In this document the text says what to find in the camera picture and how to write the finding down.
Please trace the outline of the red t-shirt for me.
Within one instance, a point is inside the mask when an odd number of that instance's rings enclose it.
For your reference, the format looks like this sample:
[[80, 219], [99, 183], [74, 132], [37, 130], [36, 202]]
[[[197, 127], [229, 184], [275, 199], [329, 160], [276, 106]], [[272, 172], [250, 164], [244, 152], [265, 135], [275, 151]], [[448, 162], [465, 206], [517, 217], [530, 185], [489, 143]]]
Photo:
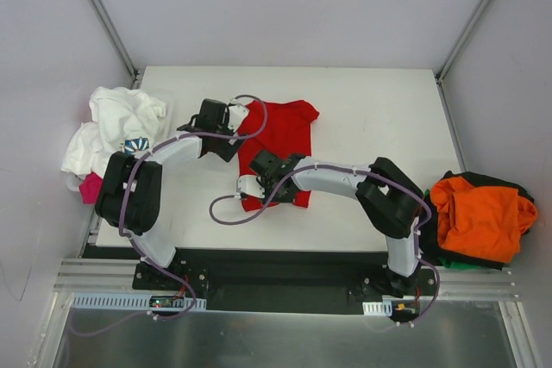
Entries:
[[267, 103], [257, 101], [246, 105], [248, 116], [238, 129], [240, 135], [249, 135], [259, 128], [263, 131], [246, 140], [238, 150], [239, 174], [252, 175], [249, 164], [254, 156], [267, 150], [281, 159], [298, 153], [311, 155], [311, 124], [319, 112], [304, 100], [289, 103]]

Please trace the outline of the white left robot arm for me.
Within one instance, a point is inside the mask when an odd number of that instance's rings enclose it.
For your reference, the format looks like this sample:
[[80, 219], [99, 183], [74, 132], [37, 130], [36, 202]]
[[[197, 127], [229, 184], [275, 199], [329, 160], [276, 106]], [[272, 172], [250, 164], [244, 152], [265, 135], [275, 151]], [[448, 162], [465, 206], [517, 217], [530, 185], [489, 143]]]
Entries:
[[236, 100], [205, 99], [199, 112], [160, 144], [137, 155], [110, 156], [95, 211], [119, 229], [142, 259], [156, 264], [152, 277], [163, 289], [177, 287], [183, 277], [180, 265], [173, 263], [176, 247], [158, 223], [163, 180], [208, 153], [230, 162], [242, 146], [238, 129], [247, 116], [246, 106]]

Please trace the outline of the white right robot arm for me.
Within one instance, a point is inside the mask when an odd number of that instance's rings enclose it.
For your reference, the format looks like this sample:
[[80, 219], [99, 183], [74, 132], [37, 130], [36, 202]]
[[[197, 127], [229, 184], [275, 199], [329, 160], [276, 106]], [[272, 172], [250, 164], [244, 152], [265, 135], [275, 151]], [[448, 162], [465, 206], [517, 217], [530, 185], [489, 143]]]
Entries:
[[302, 191], [320, 191], [358, 202], [373, 227], [386, 237], [387, 283], [405, 295], [418, 285], [419, 247], [415, 226], [431, 210], [423, 192], [390, 160], [371, 165], [340, 165], [293, 154], [281, 159], [267, 150], [254, 156], [249, 168], [257, 176], [265, 203], [291, 203]]

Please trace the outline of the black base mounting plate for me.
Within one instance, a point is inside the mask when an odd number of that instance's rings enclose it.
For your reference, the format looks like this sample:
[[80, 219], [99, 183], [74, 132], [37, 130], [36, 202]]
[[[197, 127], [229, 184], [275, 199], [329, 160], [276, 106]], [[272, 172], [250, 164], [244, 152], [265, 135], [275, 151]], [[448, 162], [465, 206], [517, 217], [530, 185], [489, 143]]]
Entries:
[[358, 315], [363, 303], [398, 294], [428, 299], [436, 277], [421, 269], [413, 281], [389, 281], [386, 253], [184, 249], [166, 276], [146, 263], [135, 268], [135, 290], [177, 292], [206, 301], [209, 310]]

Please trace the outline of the pink t-shirt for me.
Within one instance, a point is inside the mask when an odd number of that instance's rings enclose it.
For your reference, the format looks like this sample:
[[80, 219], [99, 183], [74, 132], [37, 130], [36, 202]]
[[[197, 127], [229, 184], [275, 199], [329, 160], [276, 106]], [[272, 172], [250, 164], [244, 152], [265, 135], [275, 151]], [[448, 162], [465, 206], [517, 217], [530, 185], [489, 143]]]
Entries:
[[101, 177], [99, 177], [95, 172], [89, 174], [78, 187], [83, 204], [95, 204], [99, 197], [102, 185], [103, 179]]

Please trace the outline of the green t-shirt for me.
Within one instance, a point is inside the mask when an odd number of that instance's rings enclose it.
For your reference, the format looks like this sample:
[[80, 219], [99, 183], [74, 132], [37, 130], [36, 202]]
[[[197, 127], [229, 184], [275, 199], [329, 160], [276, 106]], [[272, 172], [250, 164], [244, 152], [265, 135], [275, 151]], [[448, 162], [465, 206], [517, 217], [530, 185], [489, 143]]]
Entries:
[[462, 270], [462, 271], [479, 269], [477, 265], [472, 265], [461, 261], [454, 261], [446, 258], [439, 258], [439, 261], [441, 262], [441, 265], [446, 269]]

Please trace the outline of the left aluminium frame post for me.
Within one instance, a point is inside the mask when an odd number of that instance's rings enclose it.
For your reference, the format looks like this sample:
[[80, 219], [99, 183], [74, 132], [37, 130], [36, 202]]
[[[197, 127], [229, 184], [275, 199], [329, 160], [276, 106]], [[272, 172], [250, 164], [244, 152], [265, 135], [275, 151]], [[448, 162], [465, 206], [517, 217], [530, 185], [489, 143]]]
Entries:
[[141, 70], [132, 60], [128, 49], [126, 48], [122, 37], [120, 36], [116, 25], [111, 19], [110, 13], [107, 10], [103, 0], [87, 0], [96, 15], [100, 26], [103, 28], [107, 39], [112, 45], [117, 58], [121, 62], [125, 72], [129, 75], [129, 86], [135, 89], [141, 83]]

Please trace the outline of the aluminium frame post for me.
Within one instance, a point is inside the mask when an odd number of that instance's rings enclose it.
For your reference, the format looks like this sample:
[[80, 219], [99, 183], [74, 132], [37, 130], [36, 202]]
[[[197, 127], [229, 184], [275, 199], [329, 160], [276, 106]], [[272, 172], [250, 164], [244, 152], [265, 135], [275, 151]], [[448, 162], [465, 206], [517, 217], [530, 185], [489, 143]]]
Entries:
[[116, 25], [111, 19], [110, 13], [107, 10], [103, 0], [87, 0], [96, 15], [100, 26], [103, 28], [107, 39], [112, 45], [117, 58], [121, 62], [125, 72], [129, 75], [129, 86], [135, 89], [141, 83], [141, 70], [132, 60], [128, 49], [126, 48], [122, 37], [120, 36]]
[[435, 78], [438, 85], [442, 85], [445, 78], [452, 70], [468, 42], [473, 37], [476, 29], [481, 24], [486, 12], [491, 8], [495, 0], [478, 0], [466, 23], [463, 25], [454, 45], [447, 54], [446, 59], [436, 71]]

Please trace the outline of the aluminium front rail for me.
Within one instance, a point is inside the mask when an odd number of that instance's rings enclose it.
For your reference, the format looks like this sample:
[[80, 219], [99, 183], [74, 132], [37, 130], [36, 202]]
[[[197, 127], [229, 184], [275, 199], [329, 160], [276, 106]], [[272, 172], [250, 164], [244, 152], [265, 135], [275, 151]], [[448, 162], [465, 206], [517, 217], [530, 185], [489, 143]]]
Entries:
[[[201, 297], [224, 285], [343, 287], [346, 291], [374, 295], [377, 283], [387, 276], [383, 266], [368, 264], [276, 264], [221, 260], [204, 265], [184, 264], [185, 279]], [[439, 275], [424, 267], [418, 271], [416, 290], [423, 297], [434, 293], [444, 300], [516, 301], [522, 296], [510, 271], [441, 269]], [[136, 260], [65, 259], [53, 289], [109, 293], [174, 293], [180, 284], [156, 274]]]

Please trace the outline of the right aluminium frame post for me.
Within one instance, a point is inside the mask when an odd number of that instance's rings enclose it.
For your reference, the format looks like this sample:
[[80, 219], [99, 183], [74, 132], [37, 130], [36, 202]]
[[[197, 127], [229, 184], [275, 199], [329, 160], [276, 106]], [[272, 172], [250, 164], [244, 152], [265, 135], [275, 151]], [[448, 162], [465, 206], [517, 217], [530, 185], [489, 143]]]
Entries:
[[445, 78], [452, 70], [468, 42], [473, 37], [476, 29], [481, 24], [486, 12], [491, 8], [495, 0], [478, 0], [466, 23], [463, 25], [454, 45], [447, 54], [446, 59], [436, 71], [435, 78], [438, 85], [442, 85]]

